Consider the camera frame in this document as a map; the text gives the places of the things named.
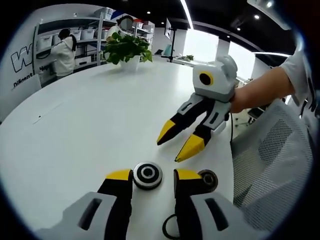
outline person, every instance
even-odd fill
[[[272,68],[245,86],[236,88],[231,100],[231,112],[239,113],[244,109],[264,106],[289,95],[301,108],[302,119],[315,143],[318,133],[318,106],[311,70],[302,44],[282,65]]]
[[[77,40],[68,28],[62,29],[58,36],[61,42],[52,47],[51,54],[56,58],[54,65],[59,80],[74,72]]]
[[[112,34],[114,33],[118,33],[121,36],[127,35],[128,34],[127,30],[132,27],[134,19],[131,16],[126,15],[119,18],[116,22],[117,24],[112,26],[106,35],[107,42],[113,40]]]

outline potted plant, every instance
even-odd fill
[[[131,35],[120,36],[117,32],[112,34],[104,49],[108,55],[106,61],[117,65],[119,62],[125,71],[136,71],[140,62],[152,62],[152,53],[148,50],[149,43],[143,38]]]
[[[194,56],[193,55],[181,56],[181,57],[178,57],[178,59],[190,62],[194,60]]]

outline black hair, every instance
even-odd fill
[[[119,18],[119,19],[116,21],[116,23],[119,25],[119,24],[122,22],[122,20],[125,20],[125,19],[130,19],[132,22],[134,21],[134,19],[133,19],[131,16],[126,15],[126,16],[123,16],[123,17]]]
[[[74,52],[76,50],[76,46],[77,46],[77,39],[74,35],[70,34],[70,28],[64,28],[59,32],[59,38],[65,39],[67,37],[71,37],[72,38],[72,51]]]

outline white shirt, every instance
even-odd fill
[[[319,121],[315,116],[315,111],[312,111],[312,105],[316,106],[317,102],[311,79],[311,69],[303,48],[297,47],[294,54],[289,56],[280,67],[284,69],[294,87],[295,94],[292,95],[294,103],[301,108],[305,99],[308,101],[303,109],[302,119],[313,142],[316,142]]]
[[[114,33],[118,33],[120,36],[124,36],[128,34],[127,32],[123,31],[118,25],[114,25],[108,30],[108,33],[106,34],[105,39],[112,37],[112,34]]]
[[[58,77],[72,74],[75,69],[76,51],[72,51],[73,43],[72,37],[68,36],[51,48],[51,54],[56,58],[54,66]]]

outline ceiling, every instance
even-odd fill
[[[280,28],[268,16],[249,5],[247,0],[185,1],[192,21],[200,23],[193,23],[196,30],[215,34],[223,40],[235,42],[252,52],[263,51],[291,55],[295,50],[292,31]],[[76,2],[123,11],[141,20],[151,21],[156,24],[156,27],[164,27],[161,22],[169,18],[172,27],[189,28],[180,0],[77,0]],[[260,15],[259,20],[254,19],[255,14]],[[273,67],[280,65],[285,60],[280,56],[259,54],[257,57]]]

